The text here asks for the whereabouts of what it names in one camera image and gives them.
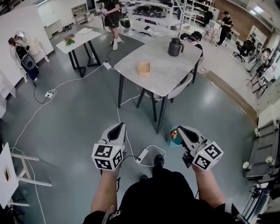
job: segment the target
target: gray chair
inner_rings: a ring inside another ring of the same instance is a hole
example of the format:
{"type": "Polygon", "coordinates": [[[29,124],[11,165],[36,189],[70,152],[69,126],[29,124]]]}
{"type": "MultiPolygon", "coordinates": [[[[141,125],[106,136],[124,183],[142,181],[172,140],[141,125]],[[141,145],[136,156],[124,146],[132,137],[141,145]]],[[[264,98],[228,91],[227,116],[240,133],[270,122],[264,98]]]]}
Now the gray chair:
{"type": "MultiPolygon", "coordinates": [[[[179,95],[184,88],[186,88],[190,82],[193,80],[193,74],[188,73],[186,80],[181,84],[176,86],[169,94],[168,94],[168,99],[170,99],[171,103],[174,101],[174,97],[179,95]]],[[[142,102],[143,96],[148,97],[149,99],[152,100],[152,106],[153,106],[153,112],[154,112],[154,121],[157,122],[157,111],[156,111],[156,102],[162,100],[162,96],[159,96],[157,94],[154,94],[144,88],[142,88],[139,100],[137,102],[136,107],[139,108],[140,103],[142,102]]]]}

